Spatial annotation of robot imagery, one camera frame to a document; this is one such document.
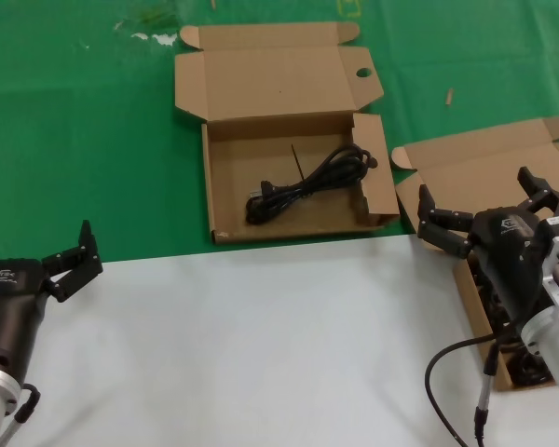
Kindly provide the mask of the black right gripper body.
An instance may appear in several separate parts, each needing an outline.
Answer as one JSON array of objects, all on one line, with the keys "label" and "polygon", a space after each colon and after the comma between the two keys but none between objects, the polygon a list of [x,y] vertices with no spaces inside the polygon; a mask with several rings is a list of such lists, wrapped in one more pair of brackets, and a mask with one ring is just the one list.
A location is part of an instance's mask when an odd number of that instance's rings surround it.
[{"label": "black right gripper body", "polygon": [[535,314],[541,295],[542,258],[533,242],[538,224],[532,212],[501,207],[477,213],[469,232],[483,273],[518,326]]}]

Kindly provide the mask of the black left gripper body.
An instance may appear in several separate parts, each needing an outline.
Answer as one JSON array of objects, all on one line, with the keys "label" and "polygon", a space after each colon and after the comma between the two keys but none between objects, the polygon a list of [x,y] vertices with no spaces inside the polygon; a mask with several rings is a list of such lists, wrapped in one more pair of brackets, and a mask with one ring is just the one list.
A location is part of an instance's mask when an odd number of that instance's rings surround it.
[{"label": "black left gripper body", "polygon": [[38,260],[0,260],[0,371],[26,373],[48,298]]}]

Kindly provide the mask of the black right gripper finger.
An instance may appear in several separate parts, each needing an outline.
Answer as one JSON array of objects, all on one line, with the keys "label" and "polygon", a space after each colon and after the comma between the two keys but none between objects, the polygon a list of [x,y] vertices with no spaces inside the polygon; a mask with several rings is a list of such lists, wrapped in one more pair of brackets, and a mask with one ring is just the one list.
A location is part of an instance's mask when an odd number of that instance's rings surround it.
[{"label": "black right gripper finger", "polygon": [[466,259],[473,247],[472,242],[458,234],[468,234],[474,215],[456,210],[439,209],[425,184],[419,186],[417,236],[447,254]]},{"label": "black right gripper finger", "polygon": [[518,207],[536,214],[542,209],[550,210],[554,216],[559,216],[559,192],[554,190],[544,179],[532,174],[528,167],[521,167],[517,175],[527,199]]}]

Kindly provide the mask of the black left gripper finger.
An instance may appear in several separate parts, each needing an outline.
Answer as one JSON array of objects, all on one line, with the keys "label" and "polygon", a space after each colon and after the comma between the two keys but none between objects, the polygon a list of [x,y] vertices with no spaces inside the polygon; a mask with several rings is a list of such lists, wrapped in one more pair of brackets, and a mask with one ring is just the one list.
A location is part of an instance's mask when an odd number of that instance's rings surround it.
[{"label": "black left gripper finger", "polygon": [[89,220],[84,220],[78,244],[42,260],[46,272],[42,291],[59,303],[71,298],[103,272],[98,245]]}]

